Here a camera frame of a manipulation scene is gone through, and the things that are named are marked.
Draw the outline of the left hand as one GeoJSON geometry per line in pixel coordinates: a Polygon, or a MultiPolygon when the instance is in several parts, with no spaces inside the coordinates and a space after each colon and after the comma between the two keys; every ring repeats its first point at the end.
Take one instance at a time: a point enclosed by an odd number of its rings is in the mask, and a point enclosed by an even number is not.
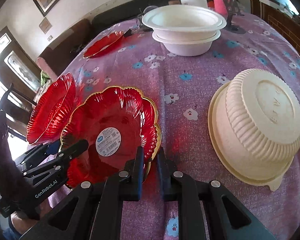
{"type": "Polygon", "coordinates": [[[15,230],[21,235],[38,223],[38,220],[19,217],[17,212],[12,213],[10,219],[15,230]]]}

